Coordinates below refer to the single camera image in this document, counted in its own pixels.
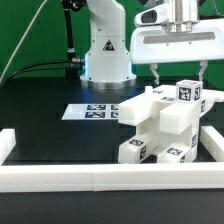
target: white plastic block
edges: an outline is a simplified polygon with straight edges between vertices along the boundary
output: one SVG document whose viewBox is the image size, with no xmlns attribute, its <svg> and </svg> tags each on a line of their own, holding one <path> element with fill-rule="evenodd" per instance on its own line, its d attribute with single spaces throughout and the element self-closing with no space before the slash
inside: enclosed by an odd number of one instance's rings
<svg viewBox="0 0 224 224">
<path fill-rule="evenodd" d="M 151 153 L 158 143 L 150 133 L 136 135 L 119 147 L 118 162 L 136 164 L 141 163 Z"/>
<path fill-rule="evenodd" d="M 201 127 L 200 140 L 217 162 L 224 162 L 224 138 L 215 128 Z"/>
<path fill-rule="evenodd" d="M 206 114 L 214 105 L 215 102 L 223 102 L 224 101 L 224 92 L 222 91 L 214 91 L 214 90 L 202 90 L 202 114 Z"/>
<path fill-rule="evenodd" d="M 3 129 L 0 132 L 0 165 L 2 165 L 16 145 L 15 130 Z"/>
<path fill-rule="evenodd" d="M 148 119 L 152 115 L 151 95 L 144 93 L 119 104 L 119 123 L 136 126 Z"/>
<path fill-rule="evenodd" d="M 202 82 L 182 80 L 177 82 L 177 100 L 181 102 L 195 102 L 201 99 Z"/>
<path fill-rule="evenodd" d="M 198 120 L 200 114 L 200 102 L 175 103 L 160 112 L 160 131 L 179 135 Z"/>
<path fill-rule="evenodd" d="M 129 165 L 102 165 L 94 169 L 94 191 L 129 190 L 130 186 Z"/>
<path fill-rule="evenodd" d="M 93 191 L 94 166 L 1 166 L 0 192 Z"/>
<path fill-rule="evenodd" d="M 190 147 L 173 143 L 158 155 L 157 163 L 184 163 L 189 151 Z"/>
<path fill-rule="evenodd" d="M 223 163 L 132 165 L 130 190 L 223 188 L 223 171 Z"/>
</svg>

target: green wall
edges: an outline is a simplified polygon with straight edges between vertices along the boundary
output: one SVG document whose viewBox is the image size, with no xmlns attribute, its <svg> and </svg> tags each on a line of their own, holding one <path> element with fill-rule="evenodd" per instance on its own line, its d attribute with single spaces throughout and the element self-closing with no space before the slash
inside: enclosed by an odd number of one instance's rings
<svg viewBox="0 0 224 224">
<path fill-rule="evenodd" d="M 17 46 L 20 38 L 29 25 L 43 0 L 2 1 L 0 13 L 0 74 Z M 134 17 L 142 11 L 136 0 L 118 0 L 127 13 L 127 48 L 134 30 Z M 224 13 L 223 0 L 216 0 L 218 9 Z M 201 8 L 202 13 L 211 14 L 210 0 Z M 85 7 L 72 14 L 74 28 L 74 43 L 78 56 L 84 57 L 90 47 L 89 12 Z M 7 75 L 22 66 L 46 61 L 66 59 L 66 36 L 64 14 L 60 0 L 48 0 L 31 32 L 16 55 Z M 199 63 L 162 64 L 159 66 L 161 76 L 183 75 L 191 76 L 199 71 Z M 148 75 L 148 66 L 135 66 L 134 72 L 139 76 Z M 63 76 L 62 71 L 48 73 L 33 73 L 32 76 Z M 205 78 L 213 85 L 224 89 L 224 61 L 211 61 Z"/>
</svg>

